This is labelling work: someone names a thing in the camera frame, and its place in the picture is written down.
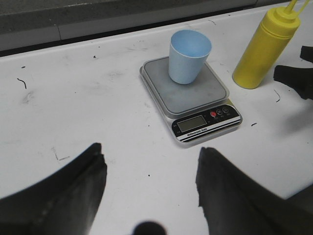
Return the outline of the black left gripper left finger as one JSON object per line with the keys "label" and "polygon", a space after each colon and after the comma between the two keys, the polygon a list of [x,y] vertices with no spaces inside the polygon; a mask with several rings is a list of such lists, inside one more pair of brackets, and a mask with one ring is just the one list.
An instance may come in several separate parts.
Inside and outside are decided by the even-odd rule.
{"label": "black left gripper left finger", "polygon": [[107,178],[101,144],[94,143],[42,181],[0,200],[2,235],[87,235]]}

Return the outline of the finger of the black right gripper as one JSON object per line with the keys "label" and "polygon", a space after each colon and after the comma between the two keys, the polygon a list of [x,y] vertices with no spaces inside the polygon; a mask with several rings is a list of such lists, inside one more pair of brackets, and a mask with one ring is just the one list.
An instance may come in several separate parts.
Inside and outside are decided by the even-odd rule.
{"label": "finger of the black right gripper", "polygon": [[301,51],[300,51],[300,58],[312,63],[313,62],[313,47],[302,46]]}
{"label": "finger of the black right gripper", "polygon": [[274,69],[274,81],[294,89],[302,99],[313,98],[313,69],[278,65]]}

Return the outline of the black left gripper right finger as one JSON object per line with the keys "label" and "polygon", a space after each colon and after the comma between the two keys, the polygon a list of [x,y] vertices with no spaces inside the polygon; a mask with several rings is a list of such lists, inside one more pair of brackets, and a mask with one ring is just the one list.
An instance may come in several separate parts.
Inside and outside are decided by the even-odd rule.
{"label": "black left gripper right finger", "polygon": [[196,185],[211,235],[311,235],[313,214],[252,180],[215,148],[201,148]]}

